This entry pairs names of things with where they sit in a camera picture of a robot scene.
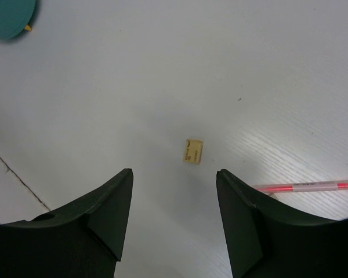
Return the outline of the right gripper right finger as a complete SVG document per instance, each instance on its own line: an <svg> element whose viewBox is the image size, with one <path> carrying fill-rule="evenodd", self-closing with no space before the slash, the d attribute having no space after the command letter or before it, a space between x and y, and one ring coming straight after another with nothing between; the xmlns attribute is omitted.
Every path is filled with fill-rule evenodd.
<svg viewBox="0 0 348 278"><path fill-rule="evenodd" d="M297 210L225 169L216 189L233 277L348 277L348 219Z"/></svg>

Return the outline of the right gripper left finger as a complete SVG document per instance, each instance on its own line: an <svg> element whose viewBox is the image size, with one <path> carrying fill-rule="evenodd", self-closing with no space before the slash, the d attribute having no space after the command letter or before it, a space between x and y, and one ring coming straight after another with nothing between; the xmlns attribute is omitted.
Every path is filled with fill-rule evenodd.
<svg viewBox="0 0 348 278"><path fill-rule="evenodd" d="M133 171L31 221L0 224L0 277L114 277Z"/></svg>

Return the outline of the red transparent pen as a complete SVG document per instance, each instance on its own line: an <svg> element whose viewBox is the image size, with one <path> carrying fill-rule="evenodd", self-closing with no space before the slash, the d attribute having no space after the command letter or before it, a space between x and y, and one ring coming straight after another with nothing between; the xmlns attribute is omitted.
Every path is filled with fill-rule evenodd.
<svg viewBox="0 0 348 278"><path fill-rule="evenodd" d="M263 193L320 192L348 190L348 181L305 182L297 184L256 185L254 189Z"/></svg>

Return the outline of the small yellow eraser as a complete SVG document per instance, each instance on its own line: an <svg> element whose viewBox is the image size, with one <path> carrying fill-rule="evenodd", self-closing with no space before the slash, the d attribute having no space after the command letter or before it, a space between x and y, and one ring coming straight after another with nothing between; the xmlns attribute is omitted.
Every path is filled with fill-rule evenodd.
<svg viewBox="0 0 348 278"><path fill-rule="evenodd" d="M200 140L187 139L183 161L191 164L200 164L204 143Z"/></svg>

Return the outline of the teal round divided container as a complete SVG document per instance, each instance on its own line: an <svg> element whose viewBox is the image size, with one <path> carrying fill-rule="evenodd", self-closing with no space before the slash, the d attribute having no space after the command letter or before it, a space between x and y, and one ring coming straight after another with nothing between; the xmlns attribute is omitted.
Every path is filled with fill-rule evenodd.
<svg viewBox="0 0 348 278"><path fill-rule="evenodd" d="M26 25L32 28L36 5L36 0L0 0L0 41L18 36Z"/></svg>

